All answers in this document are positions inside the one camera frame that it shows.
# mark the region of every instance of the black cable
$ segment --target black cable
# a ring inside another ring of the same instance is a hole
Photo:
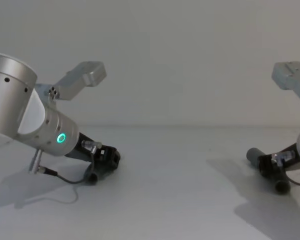
[[[61,179],[61,180],[63,180],[63,181],[65,181],[65,182],[68,183],[68,184],[80,184],[80,183],[85,182],[86,180],[88,180],[88,179],[91,177],[91,175],[93,174],[94,169],[95,169],[95,158],[94,158],[94,154],[91,153],[90,156],[91,156],[91,165],[90,165],[90,166],[91,166],[91,169],[90,169],[89,173],[83,177],[83,179],[81,179],[81,180],[79,180],[79,181],[70,181],[70,180],[64,178],[63,176],[60,176],[59,174],[58,174],[56,177],[59,178],[59,179]]]
[[[286,177],[286,179],[288,179],[291,183],[293,183],[293,184],[295,184],[297,186],[300,186],[300,182],[297,182],[297,181],[291,179],[290,177],[288,177],[288,175],[287,175],[287,173],[286,173],[286,171],[285,171],[285,169],[283,167],[280,167],[280,171]]]

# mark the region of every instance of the white wall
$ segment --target white wall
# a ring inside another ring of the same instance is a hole
[[[60,105],[81,124],[300,126],[271,80],[300,61],[300,0],[0,0],[0,52],[41,83],[104,61],[108,78]]]

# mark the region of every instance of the glowing green light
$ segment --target glowing green light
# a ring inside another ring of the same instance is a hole
[[[60,133],[59,136],[56,138],[56,142],[58,144],[62,144],[66,140],[66,134],[65,133]]]

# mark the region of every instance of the robotic arm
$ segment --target robotic arm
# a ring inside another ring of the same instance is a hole
[[[276,63],[272,79],[282,90],[293,90],[300,98],[300,62]],[[300,169],[300,135],[295,144],[280,152],[265,154],[257,148],[251,148],[246,157],[263,177],[271,180],[277,193],[288,193],[289,182],[300,186],[299,182],[286,174],[286,171]]]
[[[54,85],[36,84],[37,75],[26,63],[0,54],[0,146],[13,140],[36,149],[29,172],[56,176],[68,183],[94,184],[118,167],[120,154],[79,131],[57,110],[57,100],[73,99],[84,87],[95,87],[105,77],[104,64],[78,64]],[[42,153],[90,162],[84,178],[70,181],[40,165]]]

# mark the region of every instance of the white table surface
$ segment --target white table surface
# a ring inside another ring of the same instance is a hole
[[[0,240],[300,240],[300,187],[276,195],[245,158],[251,147],[284,149],[300,129],[81,130],[122,154],[96,186],[28,175],[33,149],[0,148]],[[74,180],[87,166],[48,155],[42,164]]]

